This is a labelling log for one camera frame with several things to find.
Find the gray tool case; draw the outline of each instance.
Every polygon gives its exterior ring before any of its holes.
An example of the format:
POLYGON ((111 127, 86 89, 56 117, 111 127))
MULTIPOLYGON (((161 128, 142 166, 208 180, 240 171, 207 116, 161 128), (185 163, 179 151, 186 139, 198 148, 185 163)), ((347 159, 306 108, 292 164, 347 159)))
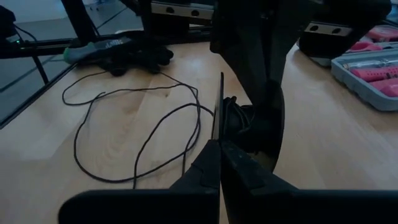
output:
POLYGON ((338 81, 344 83, 364 102, 369 103, 375 107, 375 109, 379 111, 398 111, 398 97, 386 96, 368 82, 352 74, 343 66, 351 62, 382 60, 385 58, 398 58, 398 49, 344 54, 331 61, 331 73, 338 81))

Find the wooden desk surface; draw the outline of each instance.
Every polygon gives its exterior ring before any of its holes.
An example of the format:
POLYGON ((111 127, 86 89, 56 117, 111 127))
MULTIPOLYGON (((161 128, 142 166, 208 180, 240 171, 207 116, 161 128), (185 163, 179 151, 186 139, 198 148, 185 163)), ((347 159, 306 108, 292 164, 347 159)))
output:
MULTIPOLYGON (((176 45, 164 72, 200 90, 200 101, 213 108, 220 72, 225 92, 248 103, 239 82, 209 44, 176 45)), ((77 78, 98 68, 74 70, 0 131, 1 223, 56 223, 61 204, 89 189, 126 189, 104 184, 80 171, 73 160, 73 137, 88 106, 65 106, 61 93, 77 78)), ((102 91, 169 85, 163 76, 133 70, 121 78, 89 78, 72 88, 67 100, 92 99, 102 91)), ((303 189, 398 189, 398 115, 380 113, 338 84, 294 47, 287 56, 283 82, 285 133, 275 173, 303 189)), ((125 93, 95 104, 78 141, 84 166, 110 179, 130 177, 134 159, 149 132, 168 111, 193 101, 184 87, 125 93)), ((183 151, 195 125, 195 109, 171 116, 148 144, 138 173, 183 151)), ((212 117, 202 115, 203 130, 195 159, 210 138, 212 117)), ((138 181, 138 188, 166 188, 177 180, 182 160, 138 181)), ((227 223, 221 208, 221 223, 227 223)))

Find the black wire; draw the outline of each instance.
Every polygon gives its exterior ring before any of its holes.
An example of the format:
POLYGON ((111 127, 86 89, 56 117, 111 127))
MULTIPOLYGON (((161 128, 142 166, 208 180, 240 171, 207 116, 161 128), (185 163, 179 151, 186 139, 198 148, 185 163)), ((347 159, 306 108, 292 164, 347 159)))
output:
POLYGON ((27 34, 29 37, 31 37, 31 38, 35 41, 35 43, 37 43, 36 37, 33 36, 30 32, 27 32, 26 30, 23 30, 23 29, 19 28, 19 26, 17 26, 17 25, 14 25, 14 26, 15 26, 15 28, 17 28, 17 29, 19 29, 20 31, 22 31, 22 32, 24 32, 25 34, 27 34))
POLYGON ((92 100, 88 100, 88 101, 82 102, 82 103, 68 103, 68 102, 65 101, 65 93, 66 93, 66 91, 69 90, 69 89, 70 89, 72 86, 74 86, 76 83, 82 81, 82 80, 85 79, 85 78, 92 77, 92 76, 95 76, 95 75, 101 75, 101 74, 103 74, 103 73, 106 73, 106 72, 98 72, 98 73, 94 73, 94 74, 91 74, 91 75, 87 75, 87 76, 85 76, 85 77, 82 77, 82 78, 78 79, 77 81, 73 82, 73 83, 72 83, 70 86, 68 86, 68 87, 63 91, 63 93, 62 93, 62 101, 63 101, 66 105, 70 105, 70 106, 79 106, 79 105, 87 105, 87 104, 90 104, 89 107, 88 107, 87 114, 86 114, 86 116, 85 116, 83 122, 79 125, 79 127, 78 127, 78 129, 77 129, 77 131, 76 131, 76 134, 75 134, 75 138, 74 138, 74 140, 73 140, 73 157, 74 157, 75 162, 76 162, 76 164, 78 165, 78 167, 79 167, 85 174, 87 174, 88 176, 90 176, 91 178, 93 178, 93 179, 95 179, 95 180, 98 180, 98 181, 101 181, 101 182, 106 182, 106 183, 111 183, 111 184, 118 184, 118 183, 124 183, 124 182, 128 182, 128 181, 133 181, 133 188, 135 189, 136 186, 137 186, 137 179, 138 179, 138 178, 141 178, 141 177, 144 177, 144 176, 146 176, 146 175, 148 175, 148 174, 151 174, 151 173, 153 173, 153 172, 159 170, 159 169, 162 168, 163 166, 166 166, 167 164, 171 163, 172 161, 174 161, 174 160, 178 159, 179 157, 183 156, 183 166, 182 166, 182 167, 183 167, 183 168, 182 168, 182 175, 183 175, 183 174, 185 173, 186 154, 187 154, 188 151, 190 151, 190 150, 195 146, 195 144, 197 143, 197 141, 198 141, 198 139, 199 139, 199 133, 200 133, 200 129, 201 129, 201 124, 200 124, 200 111, 201 111, 201 110, 205 110, 206 112, 208 112, 209 114, 211 114, 211 115, 213 116, 213 112, 212 112, 211 110, 209 110, 208 108, 206 108, 206 107, 204 107, 204 106, 202 106, 202 105, 200 104, 199 99, 198 99, 198 93, 199 93, 198 89, 195 88, 195 87, 193 87, 193 86, 187 85, 186 83, 183 83, 183 82, 181 82, 181 81, 178 81, 177 79, 172 78, 172 77, 170 77, 169 75, 167 75, 167 74, 165 74, 165 73, 161 73, 161 74, 165 75, 166 77, 168 77, 169 79, 171 79, 171 80, 177 82, 178 84, 172 85, 172 86, 160 86, 160 87, 155 87, 155 88, 138 88, 138 89, 124 88, 124 89, 114 90, 114 91, 109 92, 109 93, 102 92, 102 93, 98 94, 96 97, 94 97, 92 100), (172 111, 170 111, 169 113, 167 113, 167 114, 156 124, 155 128, 154 128, 154 129, 151 131, 151 133, 149 134, 149 137, 146 139, 146 141, 145 141, 144 144, 142 145, 142 147, 141 147, 141 149, 140 149, 140 151, 139 151, 139 153, 138 153, 138 155, 137 155, 137 157, 136 157, 136 161, 135 161, 135 163, 134 163, 134 176, 133 176, 133 177, 129 177, 129 178, 125 178, 125 179, 118 179, 118 180, 110 180, 110 179, 105 179, 105 178, 99 177, 99 176, 97 176, 97 175, 94 175, 94 174, 92 174, 90 171, 88 171, 87 169, 85 169, 85 168, 83 167, 83 165, 81 164, 81 162, 79 161, 79 159, 78 159, 78 157, 77 157, 77 140, 78 140, 78 135, 79 135, 79 133, 80 133, 80 130, 81 130, 81 128, 84 126, 84 124, 86 123, 86 121, 87 121, 87 119, 88 119, 88 117, 89 117, 90 111, 91 111, 91 107, 93 106, 93 103, 94 103, 95 101, 100 100, 100 99, 102 99, 102 98, 104 98, 105 96, 108 96, 108 95, 110 95, 110 94, 117 93, 117 92, 119 92, 119 91, 149 91, 149 90, 159 90, 159 89, 170 89, 170 88, 174 88, 174 87, 177 87, 177 86, 185 86, 185 87, 187 87, 187 88, 192 92, 192 94, 194 95, 195 100, 196 100, 196 103, 187 103, 187 104, 185 104, 185 105, 179 106, 178 108, 175 108, 174 110, 172 110, 172 111), (181 109, 183 109, 183 108, 186 108, 186 107, 188 107, 188 106, 195 106, 195 107, 197 108, 198 119, 197 119, 197 124, 196 124, 196 126, 195 126, 195 129, 194 129, 192 135, 190 136, 190 139, 188 140, 187 145, 185 146, 184 151, 181 152, 179 155, 177 155, 177 156, 175 156, 175 157, 169 159, 169 160, 166 161, 165 163, 163 163, 163 164, 161 164, 161 165, 159 165, 159 166, 157 166, 157 167, 155 167, 155 168, 153 168, 153 169, 151 169, 151 170, 149 170, 149 171, 147 171, 147 172, 145 172, 145 173, 143 173, 143 174, 137 174, 137 167, 138 167, 139 158, 140 158, 142 152, 144 151, 144 149, 145 149, 147 143, 150 141, 151 137, 152 137, 153 134, 156 132, 157 128, 158 128, 158 127, 162 124, 162 122, 163 122, 166 118, 168 118, 171 114, 175 113, 175 112, 178 111, 178 110, 181 110, 181 109))

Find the cable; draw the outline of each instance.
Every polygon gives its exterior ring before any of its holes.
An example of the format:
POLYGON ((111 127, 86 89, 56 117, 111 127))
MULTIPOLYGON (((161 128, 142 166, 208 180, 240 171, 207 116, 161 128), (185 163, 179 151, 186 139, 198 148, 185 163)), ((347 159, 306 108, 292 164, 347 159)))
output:
POLYGON ((179 80, 177 80, 177 79, 175 79, 175 78, 172 78, 172 77, 170 77, 169 75, 167 75, 167 74, 165 74, 165 73, 161 73, 161 74, 163 74, 164 76, 168 77, 169 79, 171 79, 171 80, 177 82, 177 84, 171 85, 171 86, 159 86, 159 87, 155 87, 155 88, 138 88, 138 89, 123 88, 123 89, 118 89, 118 90, 111 91, 111 92, 109 92, 109 93, 101 92, 101 93, 98 94, 96 97, 94 97, 92 100, 88 100, 88 101, 86 101, 86 102, 81 102, 81 103, 69 103, 69 102, 66 102, 66 100, 65 100, 65 93, 66 93, 66 91, 69 90, 72 86, 76 85, 78 82, 82 81, 83 79, 86 79, 86 78, 88 78, 88 77, 92 77, 92 76, 95 76, 95 75, 101 75, 101 74, 104 74, 104 73, 107 73, 107 72, 106 72, 106 71, 105 71, 105 72, 98 72, 98 73, 94 73, 94 74, 91 74, 91 75, 87 75, 87 76, 85 76, 85 77, 82 77, 82 78, 78 79, 77 81, 73 82, 70 86, 66 87, 66 89, 64 89, 64 91, 63 91, 63 93, 62 93, 62 101, 63 101, 63 103, 65 103, 66 105, 69 105, 69 106, 80 106, 80 105, 87 105, 87 104, 89 104, 89 107, 88 107, 88 110, 87 110, 87 114, 86 114, 86 116, 85 116, 83 122, 79 125, 79 127, 78 127, 78 129, 77 129, 77 131, 76 131, 76 134, 75 134, 75 138, 74 138, 74 140, 73 140, 73 157, 74 157, 74 160, 75 160, 77 166, 78 166, 85 174, 87 174, 87 175, 90 176, 91 178, 93 178, 93 179, 95 179, 95 180, 98 180, 98 181, 101 181, 101 182, 106 182, 106 183, 111 183, 111 184, 118 184, 118 183, 124 183, 124 182, 128 182, 128 181, 133 181, 133 189, 135 189, 135 188, 137 187, 137 179, 138 179, 138 178, 141 178, 141 177, 144 177, 144 176, 146 176, 146 175, 148 175, 148 174, 151 174, 151 173, 153 173, 153 172, 159 170, 160 168, 166 166, 167 164, 171 163, 172 161, 178 159, 179 157, 183 156, 183 166, 182 166, 182 175, 183 175, 183 174, 185 173, 186 154, 187 154, 187 152, 189 152, 191 149, 193 149, 193 147, 195 147, 195 144, 197 143, 197 141, 198 141, 198 139, 199 139, 199 134, 200 134, 200 130, 201 130, 201 124, 200 124, 200 111, 201 111, 201 110, 205 110, 206 112, 208 112, 209 114, 211 114, 211 115, 213 116, 213 112, 212 112, 211 110, 209 110, 208 108, 206 108, 206 107, 204 107, 204 106, 202 106, 202 105, 200 104, 199 99, 198 99, 198 93, 199 93, 198 89, 195 88, 195 87, 193 87, 193 86, 187 85, 186 83, 183 83, 183 82, 181 82, 181 81, 179 81, 179 80), (86 121, 87 121, 87 119, 88 119, 88 117, 89 117, 89 115, 90 115, 90 111, 91 111, 91 108, 92 108, 92 106, 93 106, 93 103, 94 103, 95 101, 98 101, 98 100, 100 100, 100 99, 102 99, 102 98, 104 98, 104 97, 106 97, 106 96, 108 96, 108 95, 111 95, 111 94, 113 94, 113 93, 117 93, 117 92, 119 92, 119 91, 131 91, 131 92, 134 92, 134 91, 150 91, 150 90, 160 90, 160 89, 171 89, 171 88, 175 88, 175 87, 178 87, 178 86, 185 86, 185 87, 187 87, 187 88, 192 92, 192 94, 194 95, 196 103, 187 103, 187 104, 185 104, 185 105, 179 106, 178 108, 175 108, 174 110, 168 112, 162 119, 160 119, 160 121, 156 124, 155 128, 154 128, 154 129, 151 131, 151 133, 149 134, 149 137, 145 140, 144 144, 142 145, 142 147, 141 147, 141 149, 140 149, 140 151, 139 151, 139 153, 138 153, 138 155, 137 155, 137 157, 136 157, 136 160, 135 160, 135 163, 134 163, 134 176, 133 176, 133 177, 128 177, 128 178, 125 178, 125 179, 118 179, 118 180, 105 179, 105 178, 103 178, 103 177, 99 177, 99 176, 97 176, 97 175, 92 174, 90 171, 88 171, 86 168, 83 167, 83 165, 81 164, 81 162, 79 161, 78 156, 77 156, 77 140, 78 140, 78 136, 79 136, 80 130, 81 130, 81 128, 84 126, 84 124, 86 123, 86 121), (168 118, 170 115, 172 115, 173 113, 175 113, 175 112, 178 111, 178 110, 181 110, 181 109, 186 108, 186 107, 189 107, 189 106, 195 106, 195 107, 197 108, 197 115, 198 115, 198 118, 197 118, 197 123, 196 123, 196 125, 195 125, 195 129, 194 129, 192 135, 190 136, 190 138, 189 138, 189 140, 188 140, 188 142, 187 142, 187 145, 185 146, 184 151, 181 152, 180 154, 174 156, 173 158, 169 159, 169 160, 166 161, 165 163, 163 163, 163 164, 161 164, 161 165, 159 165, 159 166, 157 166, 157 167, 155 167, 155 168, 153 168, 153 169, 151 169, 151 170, 149 170, 149 171, 147 171, 147 172, 145 172, 145 173, 143 173, 143 174, 138 174, 138 173, 137 173, 137 167, 138 167, 139 158, 140 158, 142 152, 144 151, 144 149, 145 149, 147 143, 150 141, 151 137, 152 137, 152 136, 154 135, 154 133, 157 131, 157 128, 158 128, 158 127, 162 124, 162 122, 163 122, 166 118, 168 118))
POLYGON ((19 29, 20 31, 22 31, 22 32, 24 32, 25 34, 27 34, 29 37, 31 37, 31 38, 35 41, 35 43, 37 43, 36 37, 33 36, 30 32, 27 32, 26 30, 23 30, 23 29, 19 28, 19 26, 15 25, 15 24, 14 24, 14 26, 15 26, 15 28, 17 28, 17 29, 19 29))

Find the floor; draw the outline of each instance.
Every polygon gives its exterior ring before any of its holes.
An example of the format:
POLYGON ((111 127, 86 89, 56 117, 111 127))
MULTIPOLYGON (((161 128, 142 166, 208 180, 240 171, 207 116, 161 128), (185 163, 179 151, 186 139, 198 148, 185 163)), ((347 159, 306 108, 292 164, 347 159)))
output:
MULTIPOLYGON (((87 7, 87 12, 101 35, 113 34, 123 29, 139 29, 141 18, 125 5, 116 1, 98 6, 98 10, 87 7)), ((68 18, 51 21, 26 22, 17 24, 33 34, 37 40, 65 39, 76 37, 68 18)), ((29 36, 21 33, 23 39, 29 36)), ((55 78, 68 65, 62 55, 39 57, 49 79, 55 78)), ((0 121, 11 114, 28 97, 43 87, 34 61, 31 58, 1 59, 0 68, 0 121)))

